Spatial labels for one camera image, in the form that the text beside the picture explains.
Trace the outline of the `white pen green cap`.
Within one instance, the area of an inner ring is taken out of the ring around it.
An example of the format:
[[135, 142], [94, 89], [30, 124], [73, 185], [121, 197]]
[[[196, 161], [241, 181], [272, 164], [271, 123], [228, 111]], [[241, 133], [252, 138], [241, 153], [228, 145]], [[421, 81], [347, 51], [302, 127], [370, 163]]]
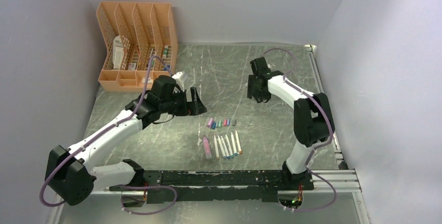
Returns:
[[227, 157], [227, 159], [230, 159], [230, 153], [229, 153], [229, 150], [228, 150], [227, 145], [225, 143], [225, 140], [224, 140], [223, 136], [221, 136], [220, 138], [221, 138], [221, 142], [222, 142], [226, 157]]

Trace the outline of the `purple pink highlighter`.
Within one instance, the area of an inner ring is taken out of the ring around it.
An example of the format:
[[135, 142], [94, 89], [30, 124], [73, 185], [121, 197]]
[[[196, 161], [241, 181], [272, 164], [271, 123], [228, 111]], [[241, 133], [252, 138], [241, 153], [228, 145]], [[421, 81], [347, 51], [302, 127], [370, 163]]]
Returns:
[[207, 137], [205, 135], [203, 136], [203, 141], [202, 142], [203, 142], [205, 157], [207, 159], [211, 159], [212, 158], [212, 153], [211, 153], [210, 143], [209, 143], [209, 140], [207, 139]]

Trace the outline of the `white pen grey cap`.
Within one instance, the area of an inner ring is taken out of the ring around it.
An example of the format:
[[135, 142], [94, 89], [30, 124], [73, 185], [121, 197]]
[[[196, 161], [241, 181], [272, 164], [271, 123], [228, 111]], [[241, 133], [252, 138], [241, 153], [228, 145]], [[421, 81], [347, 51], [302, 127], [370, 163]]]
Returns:
[[223, 158], [224, 158], [224, 159], [227, 159], [227, 156], [226, 156], [226, 154], [225, 154], [224, 147], [223, 147], [223, 145], [222, 145], [222, 142], [221, 142], [221, 139], [220, 139], [220, 136], [219, 136], [219, 135], [217, 136], [217, 140], [218, 140], [218, 144], [219, 144], [219, 147], [220, 147], [220, 150], [221, 150], [221, 153], [222, 153]]

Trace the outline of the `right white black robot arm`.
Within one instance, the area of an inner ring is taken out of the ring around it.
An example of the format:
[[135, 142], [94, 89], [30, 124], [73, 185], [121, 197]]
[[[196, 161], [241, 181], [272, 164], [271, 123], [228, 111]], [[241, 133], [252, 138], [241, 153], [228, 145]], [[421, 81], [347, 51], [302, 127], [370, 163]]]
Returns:
[[296, 142], [283, 162], [282, 185], [295, 189], [308, 174], [308, 164], [318, 148], [328, 145], [335, 131], [326, 94], [314, 94], [291, 82], [279, 71], [249, 75], [247, 98], [267, 103], [277, 96], [293, 110], [293, 132]]

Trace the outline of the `white pen orange cap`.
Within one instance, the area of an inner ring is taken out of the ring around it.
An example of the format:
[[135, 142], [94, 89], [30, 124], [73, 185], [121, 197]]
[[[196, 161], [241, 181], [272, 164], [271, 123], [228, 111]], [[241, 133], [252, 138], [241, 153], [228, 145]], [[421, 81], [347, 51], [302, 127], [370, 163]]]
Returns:
[[239, 133], [238, 133], [237, 130], [235, 130], [235, 138], [236, 138], [236, 143], [237, 143], [237, 147], [238, 147], [238, 153], [242, 154], [242, 148], [241, 148], [241, 144], [240, 144]]

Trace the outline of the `purple highlighter cap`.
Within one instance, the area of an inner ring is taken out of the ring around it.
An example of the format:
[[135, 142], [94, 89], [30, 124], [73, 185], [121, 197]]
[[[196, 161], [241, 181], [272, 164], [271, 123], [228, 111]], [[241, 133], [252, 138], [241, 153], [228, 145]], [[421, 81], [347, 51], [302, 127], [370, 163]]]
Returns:
[[210, 118], [210, 119], [208, 120], [206, 126], [207, 126], [208, 128], [212, 128], [213, 122], [214, 122], [214, 118]]

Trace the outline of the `white pen blue cap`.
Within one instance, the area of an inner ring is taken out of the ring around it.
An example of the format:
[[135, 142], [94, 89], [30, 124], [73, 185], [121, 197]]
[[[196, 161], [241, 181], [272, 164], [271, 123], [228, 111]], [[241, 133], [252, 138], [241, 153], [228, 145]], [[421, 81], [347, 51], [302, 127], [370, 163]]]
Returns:
[[237, 147], [236, 147], [236, 140], [235, 140], [235, 136], [234, 136], [233, 132], [230, 133], [230, 137], [231, 137], [231, 143], [232, 143], [232, 146], [233, 146], [234, 155], [237, 156], [238, 155], [238, 150], [237, 150]]

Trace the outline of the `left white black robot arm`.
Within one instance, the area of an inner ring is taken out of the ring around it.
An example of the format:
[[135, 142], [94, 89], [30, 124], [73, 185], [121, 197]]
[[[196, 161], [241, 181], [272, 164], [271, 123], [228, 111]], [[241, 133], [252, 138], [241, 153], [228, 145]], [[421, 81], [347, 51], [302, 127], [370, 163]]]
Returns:
[[104, 155], [134, 134], [150, 125], [159, 124], [163, 114], [173, 117], [197, 116], [207, 112], [195, 87], [190, 89], [191, 100], [183, 88], [179, 75], [161, 75], [151, 89], [144, 91], [104, 127], [71, 145], [56, 146], [50, 151], [40, 201], [46, 187], [54, 190], [64, 203], [75, 206], [92, 192], [117, 185], [136, 191], [144, 184], [144, 170], [131, 159], [109, 166], [97, 166]]

